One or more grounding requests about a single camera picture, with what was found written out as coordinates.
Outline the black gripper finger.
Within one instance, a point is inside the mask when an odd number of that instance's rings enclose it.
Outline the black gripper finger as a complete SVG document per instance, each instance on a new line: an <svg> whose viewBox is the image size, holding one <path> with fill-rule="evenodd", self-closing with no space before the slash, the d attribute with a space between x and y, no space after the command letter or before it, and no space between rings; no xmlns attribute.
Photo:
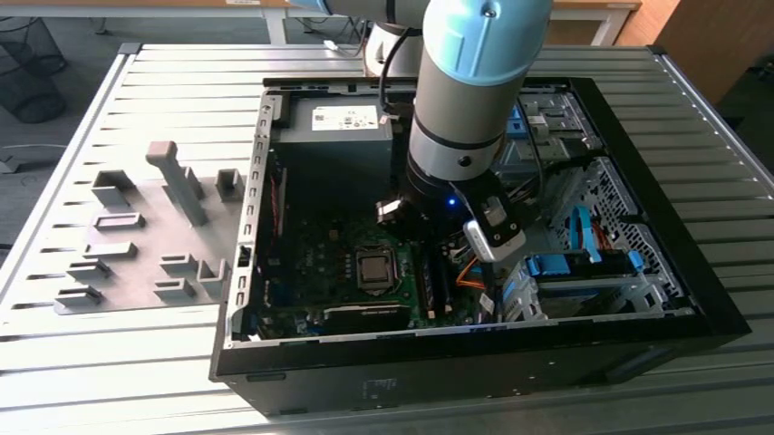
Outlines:
<svg viewBox="0 0 774 435"><path fill-rule="evenodd" d="M392 236L412 236L415 218L410 204L400 198L376 203L378 227Z"/></svg>

